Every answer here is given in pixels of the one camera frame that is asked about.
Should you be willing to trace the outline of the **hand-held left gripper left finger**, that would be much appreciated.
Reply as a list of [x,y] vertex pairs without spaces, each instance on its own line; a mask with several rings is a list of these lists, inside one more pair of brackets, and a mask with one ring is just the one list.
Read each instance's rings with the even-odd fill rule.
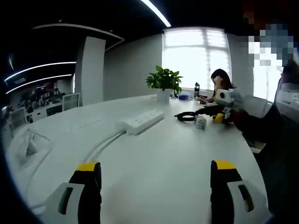
[[44,224],[99,224],[101,210],[101,164],[89,162],[76,168],[47,198],[41,214]]

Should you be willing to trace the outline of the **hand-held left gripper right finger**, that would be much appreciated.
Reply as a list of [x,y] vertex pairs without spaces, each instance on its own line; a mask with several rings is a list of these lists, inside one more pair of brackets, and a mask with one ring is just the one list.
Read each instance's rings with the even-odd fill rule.
[[266,224],[271,220],[265,195],[243,180],[232,163],[211,161],[210,187],[212,224]]

